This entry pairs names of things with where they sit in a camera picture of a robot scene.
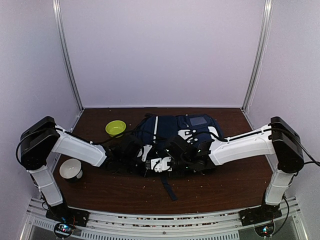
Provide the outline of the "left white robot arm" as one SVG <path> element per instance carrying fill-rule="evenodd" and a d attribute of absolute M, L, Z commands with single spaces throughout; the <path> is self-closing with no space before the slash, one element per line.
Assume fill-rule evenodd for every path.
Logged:
<path fill-rule="evenodd" d="M 67 222 L 72 211 L 48 168 L 47 159 L 58 154 L 77 164 L 86 163 L 107 171 L 113 166 L 130 168 L 146 162 L 147 149 L 132 131 L 124 132 L 124 140 L 115 147 L 106 143 L 83 139 L 58 125 L 53 117 L 45 116 L 21 134 L 15 157 L 35 181 L 48 209 L 61 222 Z"/>

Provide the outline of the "navy blue backpack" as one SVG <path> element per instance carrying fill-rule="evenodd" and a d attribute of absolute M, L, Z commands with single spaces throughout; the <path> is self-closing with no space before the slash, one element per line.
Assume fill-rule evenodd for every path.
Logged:
<path fill-rule="evenodd" d="M 169 178 L 183 178 L 191 175 L 175 175 L 172 171 L 154 172 L 149 161 L 157 158 L 186 156 L 208 156 L 211 143 L 223 140 L 224 135 L 218 122 L 207 114 L 146 115 L 135 127 L 133 135 L 145 145 L 152 145 L 145 162 L 145 178 L 159 176 L 172 201 L 178 198 L 168 182 Z"/>

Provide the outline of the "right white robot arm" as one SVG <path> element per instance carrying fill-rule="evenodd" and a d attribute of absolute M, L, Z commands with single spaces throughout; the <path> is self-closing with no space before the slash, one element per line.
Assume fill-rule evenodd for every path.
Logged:
<path fill-rule="evenodd" d="M 279 116 L 258 129 L 231 137 L 223 137 L 215 126 L 204 131 L 186 129 L 170 138 L 164 149 L 175 165 L 183 164 L 196 172 L 250 157 L 276 155 L 277 169 L 265 190 L 263 205 L 256 210 L 261 221 L 276 212 L 292 179 L 306 165 L 304 156 L 320 164 L 302 145 L 298 133 Z"/>

